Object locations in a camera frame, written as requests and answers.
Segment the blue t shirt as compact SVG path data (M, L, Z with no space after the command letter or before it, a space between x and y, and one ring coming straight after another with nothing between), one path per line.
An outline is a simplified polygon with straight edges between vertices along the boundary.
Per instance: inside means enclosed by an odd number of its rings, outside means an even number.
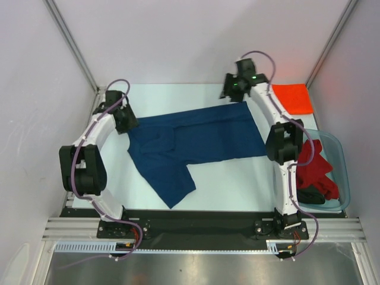
M189 164L266 156L246 102L140 118L128 153L140 175L173 208L196 189Z

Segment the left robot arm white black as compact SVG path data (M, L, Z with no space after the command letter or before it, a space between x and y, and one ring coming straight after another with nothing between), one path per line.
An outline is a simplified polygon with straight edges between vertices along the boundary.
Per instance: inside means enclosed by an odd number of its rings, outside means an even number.
M108 190L100 153L112 132L125 134L135 126L137 119L127 94L108 90L79 139L59 149L59 162L64 189L89 203L102 221L111 222L110 231L115 236L124 238L131 230L137 240L142 235L141 227L128 220L124 206Z

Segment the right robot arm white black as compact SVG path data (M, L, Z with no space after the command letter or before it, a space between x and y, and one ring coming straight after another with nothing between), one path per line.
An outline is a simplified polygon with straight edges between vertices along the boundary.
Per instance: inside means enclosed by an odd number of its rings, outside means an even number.
M237 103L247 95L260 107L270 125L265 149L273 162L277 201L271 229L263 235L293 237L302 223L296 195L296 168L303 145L303 122L294 120L283 107L266 75L256 72L252 59L238 59L236 67L235 74L226 74L220 98L228 97Z

